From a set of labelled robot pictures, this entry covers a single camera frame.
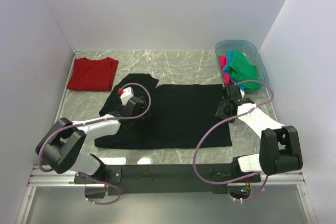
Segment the black t shirt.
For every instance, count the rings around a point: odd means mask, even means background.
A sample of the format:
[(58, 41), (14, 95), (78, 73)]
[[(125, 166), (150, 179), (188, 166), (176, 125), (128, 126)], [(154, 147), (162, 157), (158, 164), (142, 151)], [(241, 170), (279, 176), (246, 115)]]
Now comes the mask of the black t shirt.
[(165, 148), (195, 148), (203, 135), (220, 118), (216, 112), (224, 95), (221, 84), (160, 84), (150, 74), (132, 73), (115, 85), (100, 116), (116, 111), (121, 105), (118, 90), (128, 83), (137, 97), (150, 103), (145, 119), (116, 135), (95, 140), (95, 147), (122, 150), (155, 150)]

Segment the clear blue plastic bin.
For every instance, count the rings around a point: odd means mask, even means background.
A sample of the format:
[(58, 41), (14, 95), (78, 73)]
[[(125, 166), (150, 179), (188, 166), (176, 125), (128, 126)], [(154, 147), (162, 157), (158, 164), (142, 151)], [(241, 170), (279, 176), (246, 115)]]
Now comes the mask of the clear blue plastic bin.
[(264, 63), (261, 59), (261, 56), (255, 47), (249, 41), (246, 40), (224, 40), (220, 41), (215, 45), (215, 55), (218, 63), (219, 71), (224, 81), (224, 64), (221, 63), (220, 57), (226, 55), (226, 51), (238, 50), (244, 54), (248, 62), (256, 66), (257, 68), (257, 77), (258, 80), (264, 82), (265, 84), (269, 84), (269, 77), (264, 66)]

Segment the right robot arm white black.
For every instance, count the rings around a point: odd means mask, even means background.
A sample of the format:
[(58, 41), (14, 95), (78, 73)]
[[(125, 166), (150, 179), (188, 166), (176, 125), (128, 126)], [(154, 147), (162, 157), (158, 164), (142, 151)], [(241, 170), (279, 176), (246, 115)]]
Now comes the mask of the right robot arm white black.
[(238, 86), (224, 87), (224, 96), (216, 116), (228, 123), (239, 119), (260, 138), (258, 154), (233, 158), (230, 175), (235, 181), (243, 181), (251, 172), (263, 172), (270, 176), (302, 169), (297, 129), (273, 120), (253, 100), (244, 98)]

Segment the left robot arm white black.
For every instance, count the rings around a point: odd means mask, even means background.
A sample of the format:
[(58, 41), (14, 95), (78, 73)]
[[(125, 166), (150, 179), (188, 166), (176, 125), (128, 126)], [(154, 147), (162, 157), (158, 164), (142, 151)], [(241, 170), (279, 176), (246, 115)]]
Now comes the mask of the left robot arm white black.
[(57, 174), (72, 170), (86, 174), (93, 183), (101, 182), (105, 164), (95, 155), (81, 151), (84, 142), (117, 134), (128, 123), (143, 118), (150, 106), (151, 98), (146, 102), (143, 98), (131, 97), (115, 114), (78, 122), (59, 119), (36, 147), (39, 169)]

